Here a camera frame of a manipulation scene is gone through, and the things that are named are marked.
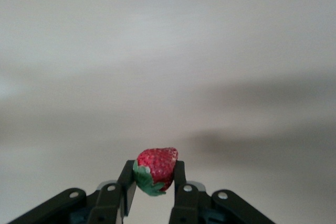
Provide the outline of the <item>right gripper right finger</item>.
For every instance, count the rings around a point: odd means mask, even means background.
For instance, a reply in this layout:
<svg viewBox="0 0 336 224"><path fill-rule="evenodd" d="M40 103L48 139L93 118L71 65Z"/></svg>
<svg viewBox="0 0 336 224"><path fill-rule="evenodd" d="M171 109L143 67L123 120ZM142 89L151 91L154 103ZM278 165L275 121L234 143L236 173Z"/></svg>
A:
<svg viewBox="0 0 336 224"><path fill-rule="evenodd" d="M203 184L186 180L183 161L175 165L174 189L169 224L276 224L231 190L208 195Z"/></svg>

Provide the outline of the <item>red strawberry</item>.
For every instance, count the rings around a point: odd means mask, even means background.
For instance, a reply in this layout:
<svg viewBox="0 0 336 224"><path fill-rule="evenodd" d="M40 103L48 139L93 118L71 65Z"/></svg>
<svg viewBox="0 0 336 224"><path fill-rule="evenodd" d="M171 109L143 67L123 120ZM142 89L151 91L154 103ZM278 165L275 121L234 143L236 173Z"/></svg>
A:
<svg viewBox="0 0 336 224"><path fill-rule="evenodd" d="M151 148L141 152L132 167L136 185L151 197L166 194L173 182L178 154L174 147Z"/></svg>

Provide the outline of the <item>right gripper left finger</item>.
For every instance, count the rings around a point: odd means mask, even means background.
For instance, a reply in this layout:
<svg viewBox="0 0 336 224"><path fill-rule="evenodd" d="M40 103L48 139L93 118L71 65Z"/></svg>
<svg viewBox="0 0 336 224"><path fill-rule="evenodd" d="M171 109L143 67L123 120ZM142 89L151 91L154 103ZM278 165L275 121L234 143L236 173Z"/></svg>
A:
<svg viewBox="0 0 336 224"><path fill-rule="evenodd" d="M134 160L129 160L117 180L99 184L90 195L69 188L8 224L123 224L136 190Z"/></svg>

